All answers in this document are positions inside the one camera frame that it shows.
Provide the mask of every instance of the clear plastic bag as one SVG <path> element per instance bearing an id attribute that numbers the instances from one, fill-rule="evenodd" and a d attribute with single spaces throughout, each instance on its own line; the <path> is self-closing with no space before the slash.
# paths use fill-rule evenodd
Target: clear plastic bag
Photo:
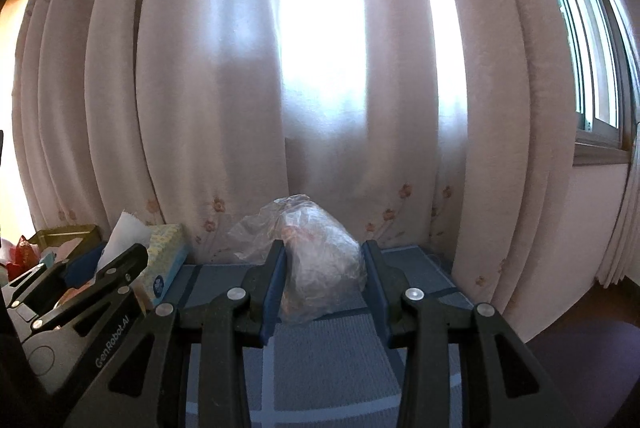
<path id="1" fill-rule="evenodd" d="M 263 264 L 271 243 L 287 249 L 287 282 L 280 319 L 303 323 L 344 308 L 364 289 L 367 272 L 356 240 L 306 195 L 277 199 L 243 218 L 228 233 L 236 256 Z"/>

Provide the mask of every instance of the metal screw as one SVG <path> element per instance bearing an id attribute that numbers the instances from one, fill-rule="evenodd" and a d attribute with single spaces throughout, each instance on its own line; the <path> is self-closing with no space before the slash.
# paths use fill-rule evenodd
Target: metal screw
<path id="1" fill-rule="evenodd" d="M 156 307 L 156 314 L 158 316 L 168 316 L 174 312 L 174 306 L 170 303 L 161 303 L 158 307 Z"/>
<path id="2" fill-rule="evenodd" d="M 489 303 L 481 303 L 478 304 L 478 314 L 481 316 L 485 316 L 487 318 L 490 318 L 491 316 L 493 316 L 495 314 L 495 309 L 494 306 L 492 306 Z"/>
<path id="3" fill-rule="evenodd" d="M 409 289 L 404 291 L 404 295 L 414 302 L 418 302 L 424 298 L 424 292 L 417 287 L 409 287 Z"/>
<path id="4" fill-rule="evenodd" d="M 246 296 L 246 291 L 242 287 L 232 287 L 226 292 L 226 297 L 230 300 L 241 300 Z"/>

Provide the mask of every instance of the yellow tissue box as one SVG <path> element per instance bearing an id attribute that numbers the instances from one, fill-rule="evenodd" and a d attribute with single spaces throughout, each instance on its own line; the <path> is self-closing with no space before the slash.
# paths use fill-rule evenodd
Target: yellow tissue box
<path id="1" fill-rule="evenodd" d="M 148 310 L 162 302 L 189 252 L 180 224 L 150 228 L 148 264 L 132 284 L 136 296 Z"/>

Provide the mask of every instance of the purple chair seat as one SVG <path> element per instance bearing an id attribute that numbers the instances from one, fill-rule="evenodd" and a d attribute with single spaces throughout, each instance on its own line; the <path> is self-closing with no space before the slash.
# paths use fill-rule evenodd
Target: purple chair seat
<path id="1" fill-rule="evenodd" d="M 544 332 L 527 347 L 538 358 L 585 428 L 605 428 L 640 381 L 640 329 L 591 320 Z"/>

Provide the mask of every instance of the brown floor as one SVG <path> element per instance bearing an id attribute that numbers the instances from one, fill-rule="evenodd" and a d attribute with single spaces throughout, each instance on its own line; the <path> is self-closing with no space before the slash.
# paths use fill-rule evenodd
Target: brown floor
<path id="1" fill-rule="evenodd" d="M 597 318 L 620 320 L 640 327 L 640 287 L 629 278 L 606 289 L 596 283 L 545 332 Z"/>

